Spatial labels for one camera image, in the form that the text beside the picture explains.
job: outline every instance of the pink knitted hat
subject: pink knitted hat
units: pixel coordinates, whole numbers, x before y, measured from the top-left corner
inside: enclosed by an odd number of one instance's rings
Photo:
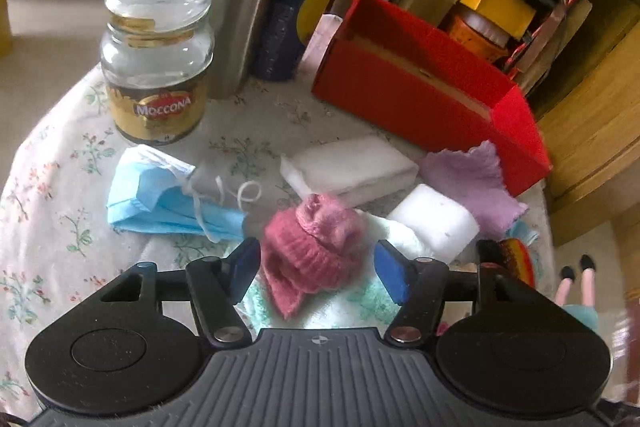
[[[364,223],[332,196],[312,194],[298,208],[278,212],[260,242],[264,279],[285,319],[307,293],[335,290],[360,265],[348,250],[357,245]]]

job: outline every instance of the tablecloth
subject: tablecloth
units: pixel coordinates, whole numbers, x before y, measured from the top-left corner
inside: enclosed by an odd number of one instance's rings
[[[231,188],[259,180],[263,196],[250,208],[248,235],[273,213],[300,200],[279,174],[280,155],[313,144],[374,134],[410,158],[422,152],[389,133],[311,97],[302,82],[250,80],[228,100],[207,103],[206,116],[167,151],[219,174]],[[31,339],[72,306],[139,261],[161,270],[183,268],[235,246],[196,235],[143,235],[111,228],[105,203],[114,168],[130,144],[114,128],[105,83],[97,66],[42,118],[18,149],[0,198],[0,410],[31,418],[38,404],[24,371]],[[379,216],[403,194],[367,203]],[[523,194],[529,224],[541,233],[532,257],[538,288],[554,288],[552,248],[540,187]],[[189,323],[179,303],[165,314]]]

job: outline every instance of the yellow box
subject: yellow box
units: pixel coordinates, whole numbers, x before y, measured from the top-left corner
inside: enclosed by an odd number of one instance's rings
[[[514,39],[520,40],[536,11],[523,0],[460,0],[502,28]]]

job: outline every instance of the moccona jar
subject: moccona jar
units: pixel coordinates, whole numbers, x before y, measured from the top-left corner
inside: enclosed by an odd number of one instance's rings
[[[129,140],[174,142],[198,124],[213,57],[211,0],[104,0],[111,21],[100,63],[111,116]]]

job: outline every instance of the red box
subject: red box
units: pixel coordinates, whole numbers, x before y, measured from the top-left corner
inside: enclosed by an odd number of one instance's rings
[[[513,196],[551,170],[520,88],[383,0],[354,0],[312,92],[426,151],[468,150],[490,140]]]

